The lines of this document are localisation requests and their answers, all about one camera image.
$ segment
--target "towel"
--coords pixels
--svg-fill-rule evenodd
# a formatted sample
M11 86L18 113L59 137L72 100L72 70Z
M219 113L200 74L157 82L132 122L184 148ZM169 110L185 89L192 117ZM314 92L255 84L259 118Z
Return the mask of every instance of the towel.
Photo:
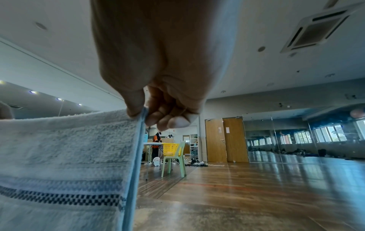
M0 120L0 230L132 230L146 114Z

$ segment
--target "wooden door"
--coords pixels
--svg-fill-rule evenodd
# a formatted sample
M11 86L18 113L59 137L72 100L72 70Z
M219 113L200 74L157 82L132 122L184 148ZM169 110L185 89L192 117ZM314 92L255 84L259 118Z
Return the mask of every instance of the wooden door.
M227 162L222 119L205 121L206 151L209 162Z
M225 145L228 162L249 162L242 117L224 118Z
M184 146L184 155L185 154L190 154L190 136L189 135L183 135L182 136L182 140L185 141L185 146Z

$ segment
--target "air conditioning vent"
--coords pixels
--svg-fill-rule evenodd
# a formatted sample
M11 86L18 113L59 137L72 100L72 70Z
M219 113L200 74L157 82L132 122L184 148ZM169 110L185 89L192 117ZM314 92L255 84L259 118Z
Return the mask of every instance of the air conditioning vent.
M23 107L19 107L19 106L14 105L14 104L7 104L7 105L9 105L9 107L11 107L11 108L18 109L18 110L23 109Z
M328 10L302 19L281 53L323 44L363 3Z

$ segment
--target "ceiling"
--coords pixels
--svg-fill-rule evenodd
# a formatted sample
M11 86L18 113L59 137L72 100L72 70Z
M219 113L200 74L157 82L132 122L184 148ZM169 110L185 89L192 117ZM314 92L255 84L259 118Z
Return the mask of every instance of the ceiling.
M358 2L363 0L339 0L335 8ZM365 7L346 20L327 43L298 50L292 58L288 57L290 53L280 53L299 21L322 12L326 3L327 0L243 1L230 66L209 98L365 77ZM99 75L89 17L88 0L2 0L0 37L119 95ZM44 24L48 31L38 29L34 22ZM259 53L261 46L266 49ZM325 78L331 73L335 76Z
M294 110L283 110L275 112L259 112L243 115L243 121L249 120L266 120L266 119L288 119L308 116L315 112L319 112L324 108L303 108Z
M16 119L67 116L93 112L87 106L78 105L78 103L67 100L60 101L55 96L41 92L33 94L30 93L31 90L1 81L0 101L22 107L22 109L12 109Z

